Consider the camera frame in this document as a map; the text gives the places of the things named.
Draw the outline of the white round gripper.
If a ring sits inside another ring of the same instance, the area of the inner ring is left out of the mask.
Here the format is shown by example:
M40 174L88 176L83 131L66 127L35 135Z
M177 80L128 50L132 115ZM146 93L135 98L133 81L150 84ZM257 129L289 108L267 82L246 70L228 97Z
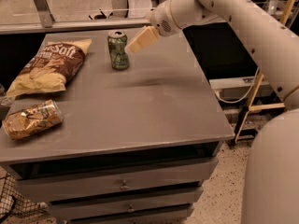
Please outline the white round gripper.
M171 13L171 0L162 2L146 14L146 19L152 26L144 26L125 46L127 54L138 51L154 44L160 36L175 35L180 31Z

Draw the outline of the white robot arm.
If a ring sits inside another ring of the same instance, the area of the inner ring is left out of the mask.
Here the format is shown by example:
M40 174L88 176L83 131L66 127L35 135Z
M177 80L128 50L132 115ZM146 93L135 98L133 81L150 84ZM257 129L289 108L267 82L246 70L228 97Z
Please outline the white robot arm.
M224 20L287 111L252 142L241 224L299 224L299 37L250 0L166 0L147 14L130 53L192 26Z

